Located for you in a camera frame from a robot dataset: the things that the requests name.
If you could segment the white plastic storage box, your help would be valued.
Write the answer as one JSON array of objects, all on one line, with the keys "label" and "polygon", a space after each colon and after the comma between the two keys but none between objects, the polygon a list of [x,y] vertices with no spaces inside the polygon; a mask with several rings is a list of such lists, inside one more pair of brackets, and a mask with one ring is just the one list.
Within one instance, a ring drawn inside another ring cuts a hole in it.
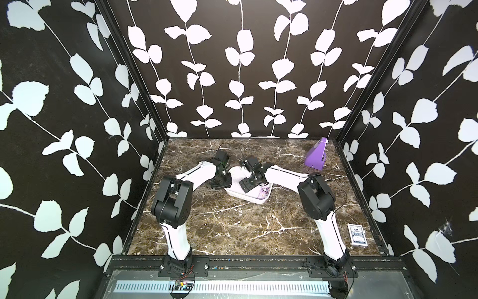
[{"label": "white plastic storage box", "polygon": [[232,185],[226,188],[228,195],[255,204],[263,204],[270,197],[272,183],[264,183],[249,173],[246,168],[234,166],[229,169],[232,177]]}]

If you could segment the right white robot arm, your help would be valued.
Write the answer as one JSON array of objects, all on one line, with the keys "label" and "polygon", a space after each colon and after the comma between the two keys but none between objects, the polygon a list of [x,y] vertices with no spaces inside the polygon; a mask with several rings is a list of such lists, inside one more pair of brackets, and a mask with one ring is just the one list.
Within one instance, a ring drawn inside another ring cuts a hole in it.
[{"label": "right white robot arm", "polygon": [[262,164],[253,156],[242,161],[241,167],[249,173],[239,182],[240,189],[245,194],[268,183],[298,193],[305,213],[317,225],[324,245],[324,255],[335,262],[346,259],[347,248],[336,221],[336,198],[321,175],[297,173],[272,163]]}]

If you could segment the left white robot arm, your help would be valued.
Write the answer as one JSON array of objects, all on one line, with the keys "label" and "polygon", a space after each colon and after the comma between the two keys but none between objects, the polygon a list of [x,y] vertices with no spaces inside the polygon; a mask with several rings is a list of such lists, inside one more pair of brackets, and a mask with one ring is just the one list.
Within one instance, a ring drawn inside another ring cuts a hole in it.
[{"label": "left white robot arm", "polygon": [[161,180],[151,214],[164,231],[168,257],[173,261],[185,264],[192,255],[185,223],[192,209],[193,192],[208,181],[213,189],[231,187],[232,176],[227,172],[229,159],[227,152],[218,150],[214,157],[190,170],[175,176],[165,175]]}]

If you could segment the blue playing card box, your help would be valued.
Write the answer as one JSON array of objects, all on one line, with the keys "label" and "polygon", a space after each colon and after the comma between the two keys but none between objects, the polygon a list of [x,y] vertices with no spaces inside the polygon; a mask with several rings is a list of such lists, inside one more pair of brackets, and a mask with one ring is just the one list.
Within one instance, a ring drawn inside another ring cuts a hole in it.
[{"label": "blue playing card box", "polygon": [[367,247],[368,242],[362,225],[347,224],[352,246]]}]

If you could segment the purple plastic stand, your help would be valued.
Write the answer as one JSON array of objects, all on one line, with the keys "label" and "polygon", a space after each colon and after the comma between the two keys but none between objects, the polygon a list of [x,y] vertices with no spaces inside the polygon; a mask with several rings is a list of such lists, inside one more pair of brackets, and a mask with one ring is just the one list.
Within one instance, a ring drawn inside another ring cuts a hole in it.
[{"label": "purple plastic stand", "polygon": [[326,162],[326,146],[328,139],[322,137],[314,146],[307,152],[305,156],[304,165],[322,171]]}]

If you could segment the small circuit board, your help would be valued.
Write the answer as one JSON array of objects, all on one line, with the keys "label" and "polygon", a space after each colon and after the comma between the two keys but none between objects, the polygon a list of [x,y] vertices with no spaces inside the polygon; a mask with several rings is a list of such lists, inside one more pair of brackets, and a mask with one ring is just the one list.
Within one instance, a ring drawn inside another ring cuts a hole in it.
[{"label": "small circuit board", "polygon": [[173,292],[189,292],[192,290],[194,282],[177,280],[173,283]]}]

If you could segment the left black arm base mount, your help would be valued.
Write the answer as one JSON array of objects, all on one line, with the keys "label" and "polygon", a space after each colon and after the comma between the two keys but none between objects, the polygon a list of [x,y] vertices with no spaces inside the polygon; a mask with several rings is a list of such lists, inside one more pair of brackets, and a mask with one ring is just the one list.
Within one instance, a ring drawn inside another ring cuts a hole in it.
[{"label": "left black arm base mount", "polygon": [[185,260],[176,260],[169,255],[165,255],[158,277],[179,278],[188,274],[188,279],[207,277],[209,273],[210,259],[206,256],[188,256]]}]

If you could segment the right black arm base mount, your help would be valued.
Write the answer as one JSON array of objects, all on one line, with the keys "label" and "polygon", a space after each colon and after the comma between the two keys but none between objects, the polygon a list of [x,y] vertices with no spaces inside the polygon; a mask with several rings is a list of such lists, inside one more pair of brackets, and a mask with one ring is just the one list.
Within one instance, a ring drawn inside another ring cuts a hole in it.
[{"label": "right black arm base mount", "polygon": [[327,256],[308,257],[303,265],[311,278],[340,280],[358,276],[355,265],[348,256],[339,260],[333,260]]}]

